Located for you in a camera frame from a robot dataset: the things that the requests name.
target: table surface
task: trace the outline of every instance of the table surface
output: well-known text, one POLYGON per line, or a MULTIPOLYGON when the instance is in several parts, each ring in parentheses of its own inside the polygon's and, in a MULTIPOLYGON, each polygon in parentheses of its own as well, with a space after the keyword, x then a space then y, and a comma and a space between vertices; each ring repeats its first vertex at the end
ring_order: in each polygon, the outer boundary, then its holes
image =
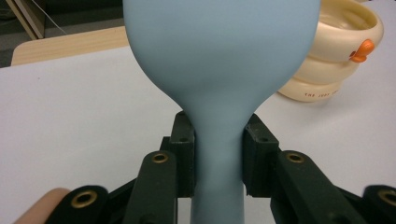
MULTIPOLYGON (((356 194, 396 186, 396 3, 365 4, 382 18, 384 38, 333 98, 302 104, 274 94, 256 110, 283 150, 309 155, 356 194)), ((0 69, 0 222, 56 187, 111 191, 135 178, 179 110, 129 47, 0 69)), ((268 199, 245 203, 246 223, 274 223, 268 199)), ((179 223, 188 223, 190 200, 179 204, 179 223)))
POLYGON ((36 63, 125 46, 129 46, 129 43, 124 26, 39 39, 17 46, 11 65, 36 63))

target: orange knob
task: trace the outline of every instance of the orange knob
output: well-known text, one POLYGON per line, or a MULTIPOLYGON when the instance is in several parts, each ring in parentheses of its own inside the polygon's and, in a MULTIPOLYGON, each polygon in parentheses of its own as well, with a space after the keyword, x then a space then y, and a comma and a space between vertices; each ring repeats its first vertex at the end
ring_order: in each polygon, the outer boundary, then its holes
POLYGON ((361 46, 358 50, 353 51, 350 54, 350 61, 354 63, 363 63, 367 59, 367 55, 369 55, 375 48, 375 44, 370 39, 366 39, 361 43, 361 46))

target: screw hole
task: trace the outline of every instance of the screw hole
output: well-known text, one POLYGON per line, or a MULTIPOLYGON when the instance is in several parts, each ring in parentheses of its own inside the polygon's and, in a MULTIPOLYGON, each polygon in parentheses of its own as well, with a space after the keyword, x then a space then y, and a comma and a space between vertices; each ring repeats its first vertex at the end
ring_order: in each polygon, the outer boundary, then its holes
POLYGON ((296 153, 289 153, 286 157, 288 158, 289 161, 292 161, 292 162, 296 162, 296 163, 304 162, 304 157, 302 157, 296 153))
POLYGON ((381 189, 378 192, 378 196, 384 201, 392 206, 396 206, 396 191, 391 189, 381 189))
POLYGON ((166 162, 167 160, 168 160, 168 156, 164 153, 158 153, 152 157, 152 161, 155 163, 163 163, 166 162))
POLYGON ((71 205, 74 208, 83 208, 83 207, 86 207, 86 206, 94 203, 96 201, 97 197, 98 197, 98 194, 95 191, 90 190, 90 189, 85 190, 73 198, 71 205))

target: white table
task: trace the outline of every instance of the white table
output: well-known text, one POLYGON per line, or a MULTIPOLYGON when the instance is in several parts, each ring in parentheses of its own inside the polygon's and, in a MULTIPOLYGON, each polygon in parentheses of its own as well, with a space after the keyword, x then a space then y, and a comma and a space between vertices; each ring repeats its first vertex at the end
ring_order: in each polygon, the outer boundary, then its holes
MULTIPOLYGON (((361 195, 396 187, 396 2, 368 2, 381 45, 328 101, 279 94, 258 108, 283 150, 310 156, 330 180, 361 195)), ((136 177, 180 108, 145 77, 128 47, 0 69, 0 223, 50 189, 109 191, 136 177)), ((189 200, 179 201, 179 223, 189 200)), ((246 223, 274 223, 268 199, 246 198, 246 223)))

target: stacked plastic rings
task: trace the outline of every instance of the stacked plastic rings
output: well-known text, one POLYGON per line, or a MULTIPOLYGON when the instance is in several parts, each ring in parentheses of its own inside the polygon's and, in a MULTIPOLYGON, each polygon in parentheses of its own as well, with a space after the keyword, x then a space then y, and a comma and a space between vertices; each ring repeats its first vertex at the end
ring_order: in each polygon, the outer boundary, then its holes
POLYGON ((322 0, 313 45, 299 70, 279 92, 315 102, 332 97, 380 43, 384 27, 354 0, 322 0))

